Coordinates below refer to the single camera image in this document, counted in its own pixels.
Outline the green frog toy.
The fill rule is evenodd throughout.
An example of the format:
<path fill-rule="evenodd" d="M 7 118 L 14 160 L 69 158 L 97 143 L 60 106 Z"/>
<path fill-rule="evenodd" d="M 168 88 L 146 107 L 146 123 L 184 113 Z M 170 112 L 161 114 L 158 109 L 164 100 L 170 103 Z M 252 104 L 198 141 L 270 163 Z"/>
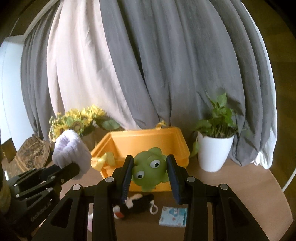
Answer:
<path fill-rule="evenodd" d="M 160 183 L 169 181 L 167 157 L 158 147 L 138 153 L 134 157 L 132 180 L 142 192 L 151 192 Z"/>

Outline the blue tissue pack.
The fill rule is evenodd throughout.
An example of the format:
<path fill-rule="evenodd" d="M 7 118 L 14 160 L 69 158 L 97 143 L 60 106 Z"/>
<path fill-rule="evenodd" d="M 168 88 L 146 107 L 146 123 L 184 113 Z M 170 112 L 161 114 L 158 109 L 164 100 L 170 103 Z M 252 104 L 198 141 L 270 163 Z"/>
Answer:
<path fill-rule="evenodd" d="M 187 221 L 187 208 L 164 206 L 159 219 L 160 226 L 185 227 Z"/>

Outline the orange plastic crate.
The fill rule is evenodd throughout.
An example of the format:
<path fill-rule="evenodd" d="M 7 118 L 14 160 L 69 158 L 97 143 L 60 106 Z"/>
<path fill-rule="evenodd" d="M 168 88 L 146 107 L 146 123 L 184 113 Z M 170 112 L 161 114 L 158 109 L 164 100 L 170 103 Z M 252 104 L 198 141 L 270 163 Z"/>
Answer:
<path fill-rule="evenodd" d="M 186 168 L 189 164 L 190 151 L 181 130 L 177 127 L 155 128 L 136 131 L 116 131 L 107 133 L 91 151 L 92 157 L 102 157 L 111 152 L 115 166 L 104 163 L 100 170 L 102 178 L 112 176 L 116 168 L 122 167 L 126 156 L 136 156 L 153 147 L 161 149 L 162 154 L 174 155 L 178 166 Z"/>

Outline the grey curtain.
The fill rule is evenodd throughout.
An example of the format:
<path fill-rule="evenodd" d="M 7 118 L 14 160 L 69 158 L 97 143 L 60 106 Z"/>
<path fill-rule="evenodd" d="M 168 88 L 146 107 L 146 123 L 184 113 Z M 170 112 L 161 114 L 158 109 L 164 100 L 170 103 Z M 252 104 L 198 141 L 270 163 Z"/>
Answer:
<path fill-rule="evenodd" d="M 229 158 L 268 169 L 277 140 L 273 72 L 262 35 L 241 1 L 99 1 L 123 95 L 139 128 L 164 120 L 190 138 L 226 92 L 238 133 Z M 34 133 L 48 138 L 47 46 L 60 1 L 36 23 L 21 61 L 23 101 Z"/>

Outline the white plant pot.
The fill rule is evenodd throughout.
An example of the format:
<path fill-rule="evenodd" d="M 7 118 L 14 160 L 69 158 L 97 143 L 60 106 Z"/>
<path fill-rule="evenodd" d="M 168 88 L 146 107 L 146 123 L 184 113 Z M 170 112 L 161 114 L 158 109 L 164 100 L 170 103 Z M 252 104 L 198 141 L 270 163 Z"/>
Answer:
<path fill-rule="evenodd" d="M 229 155 L 233 140 L 234 136 L 230 138 L 212 138 L 198 133 L 198 162 L 201 169 L 206 172 L 219 171 Z"/>

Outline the yellow ribbon back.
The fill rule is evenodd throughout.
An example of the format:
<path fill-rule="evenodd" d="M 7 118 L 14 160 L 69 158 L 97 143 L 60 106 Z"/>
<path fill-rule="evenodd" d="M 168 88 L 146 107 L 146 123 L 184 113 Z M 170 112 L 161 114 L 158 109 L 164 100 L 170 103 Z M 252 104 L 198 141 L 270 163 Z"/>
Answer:
<path fill-rule="evenodd" d="M 164 120 L 162 120 L 156 125 L 155 129 L 159 130 L 161 128 L 166 128 L 166 127 L 167 127 L 167 123 Z"/>

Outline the white hoop stand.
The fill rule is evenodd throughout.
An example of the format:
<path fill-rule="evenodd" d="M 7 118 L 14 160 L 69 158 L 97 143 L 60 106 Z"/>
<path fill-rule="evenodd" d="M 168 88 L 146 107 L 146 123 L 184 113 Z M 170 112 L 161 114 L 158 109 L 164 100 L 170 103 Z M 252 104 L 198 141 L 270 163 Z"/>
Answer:
<path fill-rule="evenodd" d="M 285 192 L 285 190 L 288 188 L 288 186 L 291 184 L 293 178 L 296 175 L 296 168 L 294 169 L 294 171 L 292 172 L 291 176 L 289 177 L 289 179 L 287 180 L 286 184 L 283 186 L 282 191 Z"/>

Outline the white sheer curtain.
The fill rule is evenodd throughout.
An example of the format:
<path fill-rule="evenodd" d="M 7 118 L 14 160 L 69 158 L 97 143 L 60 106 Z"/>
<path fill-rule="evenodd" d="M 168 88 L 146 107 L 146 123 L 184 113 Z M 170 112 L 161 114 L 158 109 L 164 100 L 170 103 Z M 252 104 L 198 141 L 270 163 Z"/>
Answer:
<path fill-rule="evenodd" d="M 49 33 L 47 76 L 54 113 L 94 104 L 124 129 L 139 129 L 112 62 L 99 1 L 60 1 Z"/>

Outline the grey ribbed vase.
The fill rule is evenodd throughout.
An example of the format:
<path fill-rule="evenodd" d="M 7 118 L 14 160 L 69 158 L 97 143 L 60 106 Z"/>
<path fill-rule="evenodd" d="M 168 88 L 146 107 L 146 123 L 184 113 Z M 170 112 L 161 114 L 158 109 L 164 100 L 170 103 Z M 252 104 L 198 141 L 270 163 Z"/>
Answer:
<path fill-rule="evenodd" d="M 92 151 L 95 147 L 95 134 L 94 132 L 89 133 L 88 135 L 81 137 L 83 143 L 86 145 L 89 151 Z"/>

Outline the sunflower bouquet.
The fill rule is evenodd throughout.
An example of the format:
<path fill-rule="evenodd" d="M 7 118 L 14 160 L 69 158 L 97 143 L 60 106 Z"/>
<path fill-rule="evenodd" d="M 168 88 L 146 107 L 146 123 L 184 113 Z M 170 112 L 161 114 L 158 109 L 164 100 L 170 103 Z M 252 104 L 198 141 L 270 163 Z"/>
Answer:
<path fill-rule="evenodd" d="M 73 130 L 80 137 L 92 133 L 96 128 L 106 131 L 122 130 L 119 123 L 107 115 L 107 112 L 91 105 L 81 110 L 72 108 L 65 114 L 57 113 L 49 119 L 49 139 L 55 142 L 66 130 Z"/>

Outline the black penguin plush keychain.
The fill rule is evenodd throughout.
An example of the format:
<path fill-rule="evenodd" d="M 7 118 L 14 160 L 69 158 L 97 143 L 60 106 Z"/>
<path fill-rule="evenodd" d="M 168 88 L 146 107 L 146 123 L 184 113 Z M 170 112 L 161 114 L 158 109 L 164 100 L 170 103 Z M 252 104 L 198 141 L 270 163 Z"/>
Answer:
<path fill-rule="evenodd" d="M 128 197 L 123 204 L 113 207 L 113 215 L 115 219 L 125 219 L 129 214 L 139 214 L 149 211 L 150 214 L 156 215 L 159 208 L 154 203 L 154 195 L 143 195 L 136 193 Z"/>

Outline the green leafy plant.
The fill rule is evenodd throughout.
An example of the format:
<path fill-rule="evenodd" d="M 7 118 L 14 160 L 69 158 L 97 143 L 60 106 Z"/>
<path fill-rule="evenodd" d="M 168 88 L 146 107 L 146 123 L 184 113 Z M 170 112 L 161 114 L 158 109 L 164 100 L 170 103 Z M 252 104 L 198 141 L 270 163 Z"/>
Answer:
<path fill-rule="evenodd" d="M 227 107 L 227 94 L 224 92 L 212 100 L 206 92 L 212 104 L 211 116 L 206 119 L 198 120 L 190 128 L 192 133 L 200 133 L 203 137 L 210 138 L 231 138 L 238 133 L 237 123 L 233 120 L 236 115 L 234 109 Z"/>

